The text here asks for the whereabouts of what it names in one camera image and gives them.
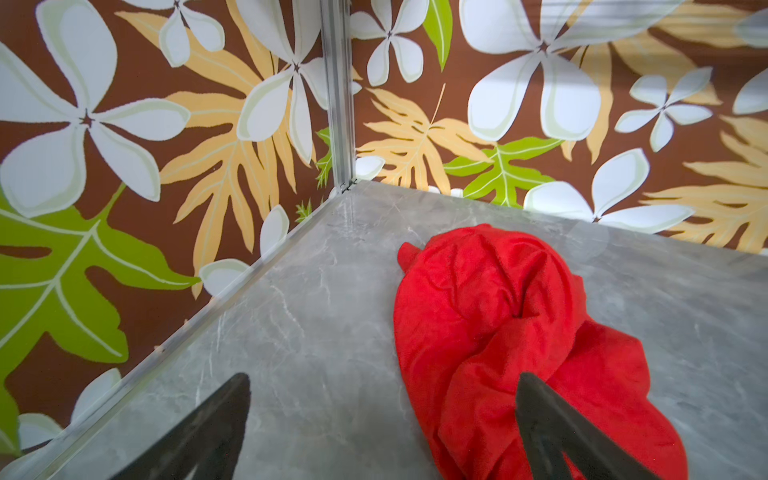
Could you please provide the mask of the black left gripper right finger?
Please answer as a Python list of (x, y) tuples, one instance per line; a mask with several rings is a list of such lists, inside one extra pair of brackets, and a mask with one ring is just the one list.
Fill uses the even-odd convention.
[(520, 375), (516, 419), (535, 479), (654, 479), (639, 463), (535, 374)]

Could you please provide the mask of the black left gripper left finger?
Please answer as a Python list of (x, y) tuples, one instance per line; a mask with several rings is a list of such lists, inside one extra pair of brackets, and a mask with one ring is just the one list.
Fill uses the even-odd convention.
[(231, 479), (251, 403), (250, 379), (237, 373), (116, 473), (116, 479)]

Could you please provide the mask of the red towel cloth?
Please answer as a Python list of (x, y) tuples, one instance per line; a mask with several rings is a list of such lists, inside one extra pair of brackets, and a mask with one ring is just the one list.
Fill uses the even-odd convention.
[(397, 260), (398, 361), (444, 478), (531, 477), (515, 406), (525, 372), (658, 477), (688, 477), (649, 401), (642, 343), (590, 317), (583, 280), (544, 241), (482, 224), (404, 244)]

